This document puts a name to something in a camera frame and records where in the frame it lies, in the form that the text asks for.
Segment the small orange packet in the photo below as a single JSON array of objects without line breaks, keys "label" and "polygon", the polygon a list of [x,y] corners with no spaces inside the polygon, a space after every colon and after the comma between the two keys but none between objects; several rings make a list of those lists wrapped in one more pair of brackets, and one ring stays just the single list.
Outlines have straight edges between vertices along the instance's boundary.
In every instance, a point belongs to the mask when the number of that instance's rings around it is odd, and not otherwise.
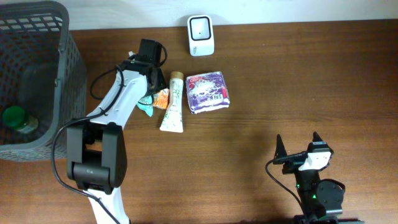
[{"label": "small orange packet", "polygon": [[169,93],[170,90],[168,88],[155,93],[153,106],[158,109],[166,110],[169,104]]}]

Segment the teal wet wipes pack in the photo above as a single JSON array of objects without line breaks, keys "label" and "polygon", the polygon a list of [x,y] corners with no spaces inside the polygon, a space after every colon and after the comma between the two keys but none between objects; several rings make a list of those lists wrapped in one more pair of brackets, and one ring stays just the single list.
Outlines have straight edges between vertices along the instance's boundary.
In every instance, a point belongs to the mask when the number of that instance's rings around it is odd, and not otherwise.
[{"label": "teal wet wipes pack", "polygon": [[154,100],[151,96],[145,96],[137,102],[137,107],[144,111],[149,117],[152,117],[154,114],[153,103]]}]

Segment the purple pink tissue pack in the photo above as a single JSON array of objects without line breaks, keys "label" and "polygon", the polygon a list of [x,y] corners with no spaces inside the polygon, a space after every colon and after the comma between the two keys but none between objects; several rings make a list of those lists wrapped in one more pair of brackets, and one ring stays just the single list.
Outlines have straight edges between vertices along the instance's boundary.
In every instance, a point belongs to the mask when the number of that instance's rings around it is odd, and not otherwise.
[{"label": "purple pink tissue pack", "polygon": [[185,82],[188,106],[192,114],[230,106],[228,89],[221,72],[192,75]]}]

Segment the white cream tube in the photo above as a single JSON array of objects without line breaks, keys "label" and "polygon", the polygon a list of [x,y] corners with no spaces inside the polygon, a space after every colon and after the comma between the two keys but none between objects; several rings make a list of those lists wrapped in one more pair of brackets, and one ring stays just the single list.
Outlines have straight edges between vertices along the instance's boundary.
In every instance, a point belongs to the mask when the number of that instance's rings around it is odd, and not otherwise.
[{"label": "white cream tube", "polygon": [[183,94],[183,73],[171,72],[169,105],[160,125],[161,131],[174,133],[183,132],[182,121],[182,94]]}]

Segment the green lid glass jar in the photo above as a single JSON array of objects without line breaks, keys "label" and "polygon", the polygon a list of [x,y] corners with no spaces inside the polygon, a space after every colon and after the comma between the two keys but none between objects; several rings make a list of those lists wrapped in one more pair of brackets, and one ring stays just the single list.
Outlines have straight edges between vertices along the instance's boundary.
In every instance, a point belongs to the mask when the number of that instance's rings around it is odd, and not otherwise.
[{"label": "green lid glass jar", "polygon": [[33,133],[39,126],[37,118],[20,106],[10,106],[2,113],[2,122],[21,134]]}]

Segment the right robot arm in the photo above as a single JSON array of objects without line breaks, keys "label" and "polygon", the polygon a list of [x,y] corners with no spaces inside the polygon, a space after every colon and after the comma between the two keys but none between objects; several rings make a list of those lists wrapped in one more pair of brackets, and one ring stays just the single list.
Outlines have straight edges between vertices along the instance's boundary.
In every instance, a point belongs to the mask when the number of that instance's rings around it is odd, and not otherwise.
[{"label": "right robot arm", "polygon": [[326,169],[334,151],[318,133],[313,133],[307,150],[288,155],[281,135],[277,135],[274,158],[269,164],[283,165],[282,173],[293,174],[297,193],[293,194],[302,210],[293,223],[362,223],[355,218],[339,219],[346,187],[333,179],[321,179],[319,172]]}]

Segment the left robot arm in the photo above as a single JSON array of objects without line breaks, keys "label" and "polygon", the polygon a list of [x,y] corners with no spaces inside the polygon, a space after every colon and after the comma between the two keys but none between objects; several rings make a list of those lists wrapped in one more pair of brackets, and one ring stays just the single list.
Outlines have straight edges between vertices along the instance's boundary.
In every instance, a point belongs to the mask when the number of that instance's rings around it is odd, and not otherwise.
[{"label": "left robot arm", "polygon": [[112,69],[115,81],[101,103],[64,127],[67,176],[76,183],[71,190],[89,198],[97,223],[131,221],[121,195],[127,171],[123,129],[139,100],[166,88],[166,59],[161,43],[142,39],[138,53]]}]

